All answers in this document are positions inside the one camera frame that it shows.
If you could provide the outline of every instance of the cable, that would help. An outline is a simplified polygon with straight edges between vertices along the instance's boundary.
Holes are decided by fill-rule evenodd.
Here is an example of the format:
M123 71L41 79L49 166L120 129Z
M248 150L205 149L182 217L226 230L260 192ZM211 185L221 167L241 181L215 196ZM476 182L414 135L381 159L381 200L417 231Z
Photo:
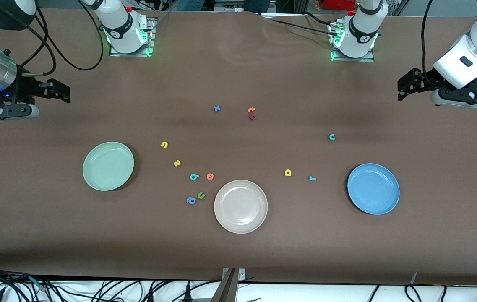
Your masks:
M277 23L282 23L282 24L286 24L286 25L290 25L290 26L294 26L294 27L299 27L301 29L307 29L308 31L325 33L325 34L328 34L330 36L336 36L337 35L336 33L321 31L320 29L312 29L310 27L305 27L305 26L302 26L302 25L296 25L296 24L285 22L285 21L279 21L279 20L274 20L274 19L271 19L271 20L274 21L274 22L277 22Z
M10 288L12 288L14 291L16 291L16 294L17 294L17 297L18 297L18 302L22 302L22 298L26 301L26 302L31 302L28 297L26 296L26 294L24 294L24 292L22 290L20 290L18 287L16 287L14 285L14 283L12 283L12 281L9 280L10 279L10 276L2 276L0 277L0 282L4 285L7 285L9 286Z
M56 43L54 42L54 40L52 40L52 37L49 35L48 36L48 40L50 40L50 42L52 43L52 46L54 46L54 48L56 49L57 53L69 64L71 65L72 67L74 67L75 69L77 70L81 70L81 71L89 71L89 70L92 70L92 69L95 69L98 65L100 65L100 62L102 61L102 58L104 57L104 42L102 42L102 37L100 36L100 30L99 30L99 26L96 24L96 21L95 19L93 18L93 16L91 15L91 13L89 12L89 10L85 7L85 5L83 5L83 3L81 2L81 0L76 0L82 7L83 9L85 10L85 12L87 12L87 15L89 15L91 21L93 22L93 25L96 29L96 33L98 34L99 36L99 42L100 42L100 57L98 59L98 61L95 63L95 65L89 67L89 68L82 68L82 67L78 67L76 65L74 65L71 61L69 61L69 59L67 59L65 57L65 55L61 52L61 50L58 48L58 46L56 45ZM37 7L37 11L39 11L39 15L41 16L41 18L43 19L43 23L45 23L45 20L44 20L44 17L42 15L42 12L41 9L39 7Z
M156 22L156 25L154 25L154 27L152 27L151 29L144 29L144 32L148 32L148 31L152 31L154 29L156 29L156 27L158 26L158 24L160 24L160 22L162 22L166 17L167 15L169 15L169 12L166 12L166 15L164 15L162 17L162 19L160 19L159 21Z
M192 289L190 288L190 280L188 280L188 283L186 284L186 291L184 292L184 298L182 299L182 302L192 302Z
M165 281L162 281L160 282L158 285L156 285L155 287L153 287L152 285L156 282L155 281L152 281L152 284L151 284L151 288L149 289L148 293L145 295L145 297L140 301L140 302L154 302L154 297L153 297L153 294L161 289L162 287L164 287L166 284L169 284L171 282L173 282L173 280L165 280Z
M115 300L115 297L119 296L119 294L121 294L125 289L131 287L132 285L136 284L136 283L141 283L140 280L138 281L134 281L133 283L130 283L129 285L125 286L125 288L123 288L122 290L116 292L111 298L110 300L114 301Z
M26 26L24 23L22 23L22 21L18 20L16 17L12 16L12 14L9 11L6 11L5 8L3 8L2 6L0 6L0 11L2 11L2 13L4 13L5 15L10 16L11 19L13 21L17 22L18 24ZM25 77L27 77L27 76L47 76L47 75L52 74L54 71L56 71L56 66L57 66L56 56L54 56L54 52L52 51L52 49L50 48L50 46L48 45L46 40L44 40L36 31L34 31L31 28L31 26L28 25L26 28L31 33L33 33L33 35L35 35L39 40L41 40L41 43L44 44L44 46L46 47L46 49L50 53L50 57L52 58L52 69L50 69L50 71L45 72L45 73L29 73L29 74L22 74L22 76L25 76Z
M86 294L75 294L75 293L73 293L73 292L71 292L71 291L68 291L68 290L62 288L61 286L56 286L56 287L57 287L58 289L64 291L64 292L66 292L67 294L69 294L69 295L71 295L71 296L82 297L82 298L89 298L89 299L92 299L92 298L93 298L93 299L94 299L94 296L88 296L88 295L86 295ZM107 300L107 299L102 299L102 298L97 298L96 301L97 301L97 302L112 302L112 300Z
M190 291L195 290L196 288L201 287L201 286L203 286L203 285L207 285L207 284L209 284L209 283L214 283L214 282L220 282L220 281L221 281L221 280L207 281L207 282L205 282L205 283L201 283L201 284L199 284L199 285L196 285L196 286L192 287L192 288L190 289ZM175 301L179 300L180 297L184 296L185 294L186 294L186 292L183 292L183 293L180 294L178 297L176 297L175 299L171 300L171 302L175 302Z
M417 294L417 290L415 289L415 287L413 287L413 285L406 285L404 287L404 293L407 295L408 300L410 300L411 302L415 302L412 298L409 297L408 288L411 288L413 292L415 293L415 295L417 296L417 299L419 300L419 302L422 302L421 297L419 296L419 294Z
M321 24L324 24L324 25L330 25L330 23L334 22L334 21L337 21L337 19L335 19L334 21L322 21L321 19L318 19L317 16L313 15L312 13L308 12L308 11L304 11L302 13L302 15L308 15L309 17L312 17L315 21L317 21L318 23L321 23Z
M422 63L423 63L423 74L425 75L425 79L427 80L428 84L431 86L434 86L430 80L428 79L427 76L427 54L426 54L426 48L425 48L425 24L427 22L427 16L428 16L428 10L430 10L430 5L432 4L433 0L428 0L428 5L427 8L425 9L425 14L423 15L423 23L421 24L421 49L423 53L422 57Z
M440 302L443 302L443 299L445 298L445 294L447 294L447 285L442 285L443 287L443 292L441 294Z
M374 299L374 295L376 294L376 291L380 288L380 283L376 284L376 287L374 288L374 291L373 293L371 294L371 297L369 298L369 300L367 302L373 302L373 299Z
M39 18L37 18L37 16L35 16L35 20L37 20L37 23L39 23L39 26L41 26L41 28L43 29L43 32L44 32L44 40L48 40L48 25L46 24L46 21L44 21L44 17L42 15L42 12L40 9L37 10L39 12L39 15L41 16L41 19L43 20L43 23L44 23L44 26L41 24L41 21L39 20ZM29 63L31 60L33 60L33 58L39 54L39 52L41 52L42 48L44 47L44 43L41 42L41 45L39 46L39 48L37 48L37 50L35 50L35 52L29 56L29 58L27 58L25 61L23 61L22 64L20 64L20 67L24 67L24 65L26 65L27 63Z
M143 284L141 282L139 282L139 291L139 302L141 302L141 300L143 299Z

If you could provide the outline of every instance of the brown table surface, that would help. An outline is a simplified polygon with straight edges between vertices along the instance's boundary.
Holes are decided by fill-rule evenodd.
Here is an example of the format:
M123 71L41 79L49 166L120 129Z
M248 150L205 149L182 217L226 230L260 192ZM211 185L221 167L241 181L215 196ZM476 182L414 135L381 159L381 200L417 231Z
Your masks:
M92 65L99 44L85 12L44 13L65 55ZM429 68L471 24L430 18ZM39 118L0 122L0 268L217 279L243 266L252 281L398 284L419 271L417 283L477 284L477 110L435 107L429 93L397 101L398 78L421 65L420 26L387 18L375 63L332 62L323 34L252 13L175 12L151 58L104 57L82 72L58 57L53 77L71 86L72 103L38 99ZM17 62L38 44L0 31ZM27 67L48 70L47 52ZM81 167L106 141L131 147L136 168L99 192ZM366 162L401 186L384 216L347 195L349 173ZM212 181L189 179L209 172ZM268 198L265 222L247 235L214 216L217 191L237 179ZM199 191L206 198L188 205Z

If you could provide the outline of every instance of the metal bracket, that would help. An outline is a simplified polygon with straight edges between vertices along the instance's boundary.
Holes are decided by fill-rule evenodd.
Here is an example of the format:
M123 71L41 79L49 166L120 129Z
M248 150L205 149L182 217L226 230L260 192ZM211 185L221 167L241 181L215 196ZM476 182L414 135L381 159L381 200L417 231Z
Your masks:
M222 270L222 279L225 278L228 268ZM246 279L246 268L238 268L238 281L244 281Z

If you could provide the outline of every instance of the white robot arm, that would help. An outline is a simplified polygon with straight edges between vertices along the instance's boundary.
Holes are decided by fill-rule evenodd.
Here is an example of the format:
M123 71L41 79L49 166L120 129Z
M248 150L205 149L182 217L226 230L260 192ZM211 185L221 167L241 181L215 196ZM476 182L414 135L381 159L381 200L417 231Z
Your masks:
M83 0L99 17L108 40L120 53L131 53L146 44L146 16L128 10L121 0ZM35 18L35 0L0 0L0 29L23 30ZM58 98L70 103L70 88L51 79L46 83L0 51L0 120L32 118L39 114L34 97Z
M434 105L477 109L477 19L469 31L426 74L414 68L398 81L399 101L413 92L433 91Z
M104 27L110 44L120 53L133 53L147 43L141 34L147 28L147 16L125 8L121 0L82 0L92 8Z
M355 15L337 21L343 24L343 30L338 30L340 36L334 40L334 47L347 57L365 56L374 47L378 29L387 15L385 0L361 0Z

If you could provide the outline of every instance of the black cable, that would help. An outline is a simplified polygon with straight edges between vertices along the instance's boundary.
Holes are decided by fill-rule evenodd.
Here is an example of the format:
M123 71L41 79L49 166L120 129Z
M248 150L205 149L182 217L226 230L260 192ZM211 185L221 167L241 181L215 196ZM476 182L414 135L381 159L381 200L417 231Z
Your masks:
M324 24L324 25L330 25L330 22L334 22L334 21L330 21L330 22L326 22L326 21L322 21L321 19L318 19L317 16L313 15L312 13L308 12L308 11L304 11L302 13L302 15L308 15L309 17L312 17L315 21L317 21L318 23L321 23L321 24Z
M175 281L175 280L162 281L162 283L159 283L156 287L154 287L154 290L152 292L155 293L157 290L161 289L165 285L168 285L169 283L172 283L173 281Z
M48 40L50 40L50 43L52 43L52 46L54 46L54 48L56 49L57 53L69 64L71 65L72 67L74 67L75 69L77 70L81 70L81 71L89 71L89 70L92 70L92 69L95 69L98 65L100 65L100 62L102 61L102 58L104 57L104 42L102 42L102 37L100 36L100 30L99 30L99 26L96 24L96 21L95 19L93 18L93 16L91 15L91 13L89 12L89 10L87 9L87 7L85 7L85 5L83 5L83 3L81 2L81 0L77 0L77 2L83 7L83 9L85 10L85 12L87 12L87 15L90 17L91 21L93 22L93 25L96 29L96 33L98 34L99 36L99 42L100 42L100 57L98 59L98 61L95 63L95 65L89 67L89 68L82 68L82 67L78 67L76 66L75 64L73 64L71 61L69 61L69 59L67 59L65 57L65 55L61 52L61 50L58 48L58 46L56 45L56 43L54 42L54 40L52 40L52 37L50 35L48 35Z
M50 54L50 57L52 58L52 69L50 69L50 71L47 71L47 72L42 73L42 74L29 74L29 76L47 76L47 75L52 74L54 71L56 71L56 67L57 67L56 56L54 55L54 52L52 51L52 48L50 48L50 45L48 45L48 43L36 31L34 31L31 28L31 26L28 26L27 29L31 33L33 33L33 35L35 35L39 40L41 40L41 42L44 44L44 46L48 50L48 53Z
M66 292L67 294L71 295L71 296L76 296L76 297L82 297L82 298L89 298L89 299L92 299L94 298L94 296L88 296L86 294L76 294L76 293L73 293L71 291L68 291L64 288L62 288L61 286L56 286L58 289ZM112 302L112 300L107 300L107 299L102 299L102 298L96 298L95 300L96 302Z
M43 20L43 24L41 24L41 21L39 20L39 18L37 16L35 16L35 20L37 20L37 23L39 23L39 26L43 29L43 32L44 32L44 40L48 40L48 25L46 24L46 21L44 20L44 17L42 15L42 12L40 9L37 10L37 12L39 12L39 16L41 16L41 19ZM37 56L37 54L39 54L39 52L41 52L42 48L44 47L44 43L41 42L41 45L39 46L39 48L37 48L37 50L35 50L35 52L33 54L31 54L31 56L29 56L29 58L27 58L25 61L23 61L22 64L20 64L21 67L24 67L24 65L26 65L27 63L29 63L31 60L33 60L33 58L35 56Z
M417 290L415 289L415 287L413 287L413 285L406 285L404 287L404 293L407 295L408 300L410 300L411 302L415 302L412 298L409 297L408 288L411 288L413 292L415 293L415 295L417 296L417 299L419 300L419 302L422 302L421 297L419 296L419 294L417 293Z
M18 297L18 302L22 302L22 298L24 298L24 300L26 302L31 302L28 297L26 296L26 294L24 294L24 292L22 292L22 290L20 290L18 287L16 287L11 281L9 281L8 279L5 279L4 277L0 277L0 282L4 285L7 285L9 286L10 288L12 288L14 291L16 291L16 294L17 294L17 297Z
M184 298L182 299L182 302L192 302L192 289L190 288L190 280L188 280L188 283L186 284L186 291L184 292Z
M141 282L139 282L139 291L141 292L139 296L139 302L141 302L143 299L143 284Z
M428 0L428 5L427 8L425 9L425 14L423 15L423 23L421 24L421 49L423 53L422 57L422 63L423 63L423 74L425 75L425 79L427 80L428 84L431 86L434 86L430 80L428 79L427 76L427 54L426 54L426 48L425 48L425 24L427 22L427 16L428 16L428 10L430 10L430 5L432 4L433 0Z
M214 283L214 282L220 282L220 281L221 281L221 280L207 281L207 282L205 282L205 283L201 283L201 284L199 284L199 285L196 285L196 286L192 287L192 288L190 289L190 291L195 290L196 288L201 287L201 286L203 286L203 285L207 285L207 284L209 284L209 283ZM175 301L179 300L180 297L184 296L184 294L186 294L186 292L183 292L183 293L180 294L178 297L176 297L175 299L171 300L171 302L175 302Z
M9 11L6 11L5 8L3 8L2 6L0 6L0 11L2 11L2 13L4 13L5 15L7 16L10 16L11 19L15 22L17 22L18 24L20 25L23 25L25 26L24 23L22 23L22 21L18 20L16 17L14 17ZM33 33L33 35L35 35L40 41L41 43L44 44L44 46L46 47L46 49L48 50L48 52L50 53L50 57L52 58L52 69L50 69L50 71L46 72L46 73L31 73L31 74L22 74L22 76L47 76L47 75L50 75L51 73L53 73L54 71L56 71L56 56L54 56L54 52L52 51L52 49L50 48L50 46L48 45L48 43L46 42L46 40L44 40L36 31L34 31L31 26L27 26L26 27L31 33Z
M153 280L153 281L152 281L151 287L149 288L150 291L152 291L152 286L154 285L154 283L156 283L156 280Z
M369 298L369 300L367 302L373 302L374 295L376 294L376 291L378 291L379 288L380 288L380 283L376 284L376 287L374 288L374 291L371 294L371 297Z
M122 290L116 292L111 298L110 300L114 301L115 300L115 297L119 296L119 294L121 294L124 290L126 290L127 288L131 287L132 285L136 284L136 283L141 283L140 280L138 281L134 281L133 283L130 283L129 285L125 286Z
M447 294L447 285L442 285L443 287L443 292L441 294L440 302L443 302L443 299L445 298L445 294Z
M123 283L123 282L125 282L125 281L126 281L126 280L118 281L118 282L115 283L114 285L110 286L109 289L106 289L106 291L101 292L101 293L99 294L99 299L101 299L102 297L104 297L110 290L112 290L112 288L118 286L119 284L121 284L121 283Z
M271 20L274 21L274 22L277 22L277 23L282 23L282 24L286 24L286 25L290 25L290 26L294 26L294 27L299 27L301 29L307 29L308 31L325 33L325 34L328 34L330 36L336 36L337 35L336 33L321 31L320 29L312 29L310 27L305 27L305 26L302 26L302 25L296 25L296 24L285 22L285 21L279 21L279 20L274 20L274 19L271 19Z

